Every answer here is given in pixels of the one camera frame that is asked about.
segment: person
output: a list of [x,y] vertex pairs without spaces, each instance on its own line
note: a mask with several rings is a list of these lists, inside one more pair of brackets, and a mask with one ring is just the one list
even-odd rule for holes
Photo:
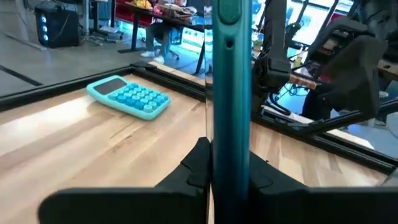
[[[187,4],[187,0],[174,0],[174,4],[185,7]],[[170,50],[170,34],[173,29],[180,29],[173,24],[169,24],[167,22],[156,22],[151,24],[146,29],[146,51],[141,54],[141,57],[155,57],[155,47],[154,40],[155,37],[162,37],[162,46],[160,48],[159,55],[154,58],[154,61],[157,63],[163,64],[165,58]]]

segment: calculator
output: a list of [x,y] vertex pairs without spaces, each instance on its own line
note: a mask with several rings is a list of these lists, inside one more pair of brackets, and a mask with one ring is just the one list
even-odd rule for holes
[[167,94],[119,75],[90,83],[86,90],[96,101],[144,120],[156,118],[171,102]]

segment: calculator display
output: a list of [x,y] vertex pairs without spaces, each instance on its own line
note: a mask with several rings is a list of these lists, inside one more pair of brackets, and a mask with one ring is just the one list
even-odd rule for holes
[[107,95],[108,93],[111,93],[112,91],[117,90],[126,85],[127,83],[125,81],[121,80],[120,78],[115,78],[111,81],[95,86],[94,89],[98,93],[101,93],[102,95]]

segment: wooden tabletop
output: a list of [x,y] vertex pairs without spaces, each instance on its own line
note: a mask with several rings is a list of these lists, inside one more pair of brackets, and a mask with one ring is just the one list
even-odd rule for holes
[[[39,203],[68,187],[154,186],[206,135],[206,106],[147,80],[172,103],[143,121],[78,90],[0,113],[0,223],[37,223]],[[251,124],[251,150],[309,186],[371,186],[386,176]]]

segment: wooden table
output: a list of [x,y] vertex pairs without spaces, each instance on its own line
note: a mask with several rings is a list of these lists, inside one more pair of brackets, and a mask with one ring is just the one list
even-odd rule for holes
[[[204,103],[126,78],[167,92],[171,105],[148,122],[78,90],[0,114],[0,223],[37,223],[41,200],[67,187],[153,186],[205,136]],[[372,186],[386,178],[254,123],[251,150],[309,186]]]

